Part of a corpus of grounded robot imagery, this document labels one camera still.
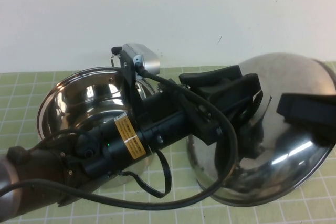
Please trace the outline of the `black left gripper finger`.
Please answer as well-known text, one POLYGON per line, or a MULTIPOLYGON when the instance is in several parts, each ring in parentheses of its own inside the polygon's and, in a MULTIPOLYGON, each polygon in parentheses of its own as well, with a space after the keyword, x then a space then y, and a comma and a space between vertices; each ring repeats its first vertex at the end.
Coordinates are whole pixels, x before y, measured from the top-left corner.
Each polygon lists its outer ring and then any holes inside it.
POLYGON ((179 80, 181 84, 190 87, 204 87, 219 84, 222 80, 233 81, 242 76, 239 65, 234 65, 208 72, 183 73, 179 75, 179 80))
POLYGON ((255 73, 217 85, 209 102, 226 115, 233 125, 246 124, 257 112, 263 99, 259 77, 255 73))

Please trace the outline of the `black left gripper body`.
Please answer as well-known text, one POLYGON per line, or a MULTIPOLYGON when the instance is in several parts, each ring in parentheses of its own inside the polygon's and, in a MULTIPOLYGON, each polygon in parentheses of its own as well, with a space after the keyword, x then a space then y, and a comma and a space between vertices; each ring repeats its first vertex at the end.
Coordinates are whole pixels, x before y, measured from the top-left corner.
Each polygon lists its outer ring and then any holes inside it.
POLYGON ((208 119, 203 105, 185 94, 164 88, 143 100, 141 141, 146 148, 157 152, 175 142, 195 135, 207 145, 219 139, 219 122, 208 119))

